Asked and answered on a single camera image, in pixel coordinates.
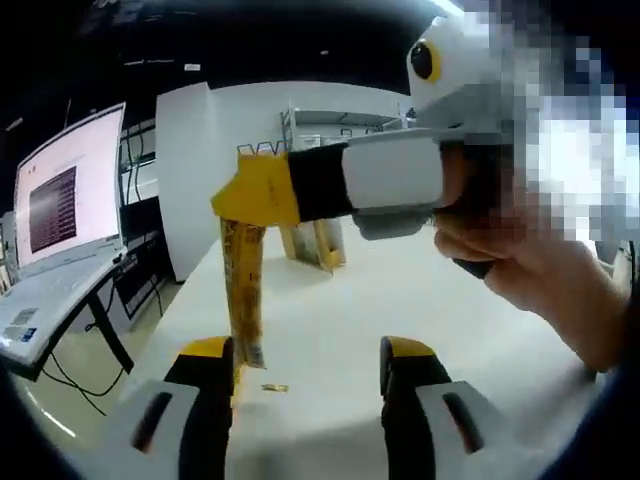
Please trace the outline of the person's right hand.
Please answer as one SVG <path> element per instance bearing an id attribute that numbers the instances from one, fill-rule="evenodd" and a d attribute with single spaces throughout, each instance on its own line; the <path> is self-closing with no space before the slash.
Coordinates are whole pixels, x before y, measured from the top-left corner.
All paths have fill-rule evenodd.
<path id="1" fill-rule="evenodd" d="M 438 251 L 490 263 L 489 290 L 544 319 L 589 369 L 616 366 L 629 297 L 584 243 L 554 228 L 544 200 L 516 172 L 512 147 L 449 143 L 440 152 L 445 206 L 435 215 Z"/>

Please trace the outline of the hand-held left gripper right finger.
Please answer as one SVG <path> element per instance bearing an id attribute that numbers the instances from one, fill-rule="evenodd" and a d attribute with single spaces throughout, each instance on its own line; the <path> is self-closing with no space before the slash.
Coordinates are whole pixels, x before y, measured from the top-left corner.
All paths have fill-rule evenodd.
<path id="1" fill-rule="evenodd" d="M 381 425 L 391 479 L 516 479 L 520 446 L 500 411 L 454 381 L 435 351 L 380 341 Z"/>

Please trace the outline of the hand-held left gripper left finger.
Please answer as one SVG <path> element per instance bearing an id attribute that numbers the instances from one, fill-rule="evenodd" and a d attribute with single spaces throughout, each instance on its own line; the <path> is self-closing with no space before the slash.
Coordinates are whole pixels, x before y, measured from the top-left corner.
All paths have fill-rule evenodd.
<path id="1" fill-rule="evenodd" d="M 114 409 L 99 442 L 102 479 L 222 479 L 232 426 L 234 341 L 196 340 L 160 380 Z"/>

